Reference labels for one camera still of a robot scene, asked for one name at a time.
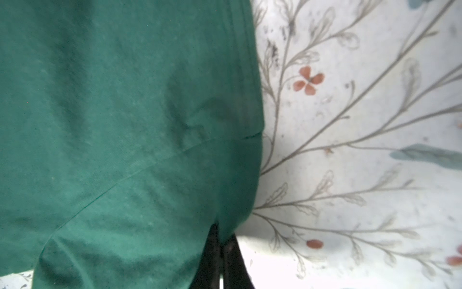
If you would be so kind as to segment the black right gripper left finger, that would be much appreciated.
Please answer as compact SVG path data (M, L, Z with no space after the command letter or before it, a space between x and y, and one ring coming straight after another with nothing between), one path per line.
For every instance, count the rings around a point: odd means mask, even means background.
M209 230L200 264L189 289L219 289L221 276L221 245L218 225Z

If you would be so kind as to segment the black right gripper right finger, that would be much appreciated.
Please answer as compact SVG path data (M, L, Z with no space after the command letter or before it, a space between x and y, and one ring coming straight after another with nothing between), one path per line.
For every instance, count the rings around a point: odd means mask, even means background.
M235 234L222 246L224 289L255 289Z

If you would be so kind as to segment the green t-shirt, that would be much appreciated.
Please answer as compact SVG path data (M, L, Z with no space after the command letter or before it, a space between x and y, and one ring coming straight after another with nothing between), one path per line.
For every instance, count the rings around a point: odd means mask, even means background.
M263 129L250 1L2 1L1 275L189 288Z

